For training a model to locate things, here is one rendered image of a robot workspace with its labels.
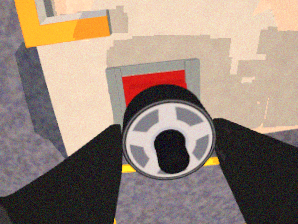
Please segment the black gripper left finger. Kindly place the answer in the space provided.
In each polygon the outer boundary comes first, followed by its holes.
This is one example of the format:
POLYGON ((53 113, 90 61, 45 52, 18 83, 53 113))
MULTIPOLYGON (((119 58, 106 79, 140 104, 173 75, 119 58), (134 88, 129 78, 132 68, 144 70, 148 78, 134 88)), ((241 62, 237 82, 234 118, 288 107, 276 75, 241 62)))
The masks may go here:
POLYGON ((55 168, 0 197, 0 224, 113 224, 122 177, 120 124, 55 168))

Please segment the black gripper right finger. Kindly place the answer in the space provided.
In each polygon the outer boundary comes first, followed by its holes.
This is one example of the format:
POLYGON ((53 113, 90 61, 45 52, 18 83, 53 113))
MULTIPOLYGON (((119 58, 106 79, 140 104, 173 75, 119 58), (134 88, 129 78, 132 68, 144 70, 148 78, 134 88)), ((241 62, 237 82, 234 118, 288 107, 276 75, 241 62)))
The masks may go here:
POLYGON ((213 120, 214 153, 246 224, 298 224, 298 147, 213 120))

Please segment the black tyre with white rim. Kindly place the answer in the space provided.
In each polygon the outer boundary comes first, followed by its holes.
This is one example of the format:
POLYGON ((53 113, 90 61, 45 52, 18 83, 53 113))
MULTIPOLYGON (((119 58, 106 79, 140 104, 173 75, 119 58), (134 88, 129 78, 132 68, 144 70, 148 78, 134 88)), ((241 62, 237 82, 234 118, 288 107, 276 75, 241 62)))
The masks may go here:
POLYGON ((156 180, 192 175, 213 156, 217 128, 200 99, 177 84, 156 84, 142 89, 126 105, 122 116, 122 152, 134 172, 156 180), (154 139, 165 129, 181 133, 190 156, 189 167, 178 173, 158 168, 154 139))

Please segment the yellow tape line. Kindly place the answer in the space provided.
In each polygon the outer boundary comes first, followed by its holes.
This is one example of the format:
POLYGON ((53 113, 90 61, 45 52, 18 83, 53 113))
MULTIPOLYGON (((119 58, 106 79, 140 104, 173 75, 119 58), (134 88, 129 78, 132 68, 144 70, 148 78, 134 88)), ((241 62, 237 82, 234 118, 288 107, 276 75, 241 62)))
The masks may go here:
MULTIPOLYGON (((210 164, 220 164, 218 163, 217 156, 210 157, 210 159, 205 163, 205 165, 210 165, 210 164)), ((130 165, 122 165, 122 172, 130 172, 130 171, 133 171, 133 168, 130 167, 130 165)), ((116 224, 116 221, 113 221, 113 224, 116 224)))

